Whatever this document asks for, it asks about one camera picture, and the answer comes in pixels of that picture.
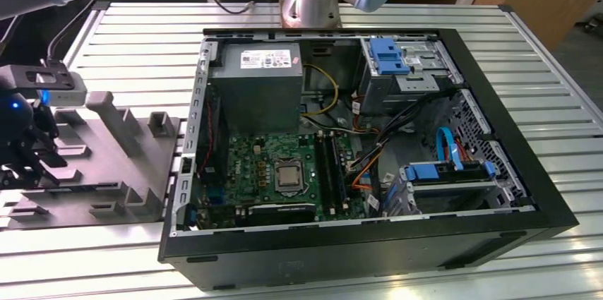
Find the sticker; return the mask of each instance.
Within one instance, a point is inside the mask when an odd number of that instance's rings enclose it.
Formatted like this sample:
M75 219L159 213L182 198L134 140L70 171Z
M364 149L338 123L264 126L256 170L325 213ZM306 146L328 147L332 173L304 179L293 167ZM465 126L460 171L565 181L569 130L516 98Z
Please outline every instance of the sticker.
M404 58L405 63L409 65L420 65L421 61L418 60L418 58L416 56L408 56Z
M353 114L356 114L356 115L360 114L360 102L353 101L353 102L350 103L350 112L352 112Z
M373 197L372 194L368 196L366 201L368 201L368 205L370 205L370 207L374 208L374 210L378 210L378 200L377 200L377 198Z
M288 49L242 51L241 68L290 68Z
M393 174L390 174L390 173L386 173L385 174L385 176L382 177L382 183L384 184L388 184L388 183L390 183L392 181L393 181L393 178L394 178L396 176L393 175Z

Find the slotted table surface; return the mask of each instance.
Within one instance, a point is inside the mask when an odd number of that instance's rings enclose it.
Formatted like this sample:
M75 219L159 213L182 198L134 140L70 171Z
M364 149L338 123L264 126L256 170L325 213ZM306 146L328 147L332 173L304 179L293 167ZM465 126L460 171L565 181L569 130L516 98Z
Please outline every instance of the slotted table surface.
M601 296L601 113L514 14L496 6L424 5L384 6L365 14L341 5L341 19L349 28L457 29L580 225L473 269L218 293L202 293L155 262L161 223L0 232L0 299ZM134 115L162 110L184 119L204 28L278 25L272 4L240 16L225 15L213 4L110 4L89 15L65 60L87 90L113 91L114 104ZM178 164L175 157L173 171ZM11 198L15 193L3 192L0 204ZM5 214L1 208L0 227Z

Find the blue led light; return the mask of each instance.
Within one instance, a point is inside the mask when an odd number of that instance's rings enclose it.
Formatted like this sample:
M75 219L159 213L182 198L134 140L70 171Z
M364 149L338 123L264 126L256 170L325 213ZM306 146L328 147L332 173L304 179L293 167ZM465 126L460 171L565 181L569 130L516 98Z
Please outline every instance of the blue led light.
M47 102L49 102L49 92L47 92L46 90L42 90L42 91L39 92L39 95L41 95L41 97L39 97L41 103L45 104L45 105L47 105Z

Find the ram slot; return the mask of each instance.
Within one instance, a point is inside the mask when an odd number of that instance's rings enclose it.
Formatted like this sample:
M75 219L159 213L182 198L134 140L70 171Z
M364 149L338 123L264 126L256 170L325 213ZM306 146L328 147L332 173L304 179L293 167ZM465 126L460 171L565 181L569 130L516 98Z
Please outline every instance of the ram slot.
M337 145L330 134L318 133L313 138L322 212L333 215L336 211L348 209Z

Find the cpu socket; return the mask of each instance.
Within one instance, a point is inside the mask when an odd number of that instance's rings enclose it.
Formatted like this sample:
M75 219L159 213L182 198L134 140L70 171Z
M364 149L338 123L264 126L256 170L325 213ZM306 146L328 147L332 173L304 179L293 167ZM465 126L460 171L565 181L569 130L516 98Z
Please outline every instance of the cpu socket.
M274 190L284 196L294 196L302 191L302 165L301 161L274 162Z

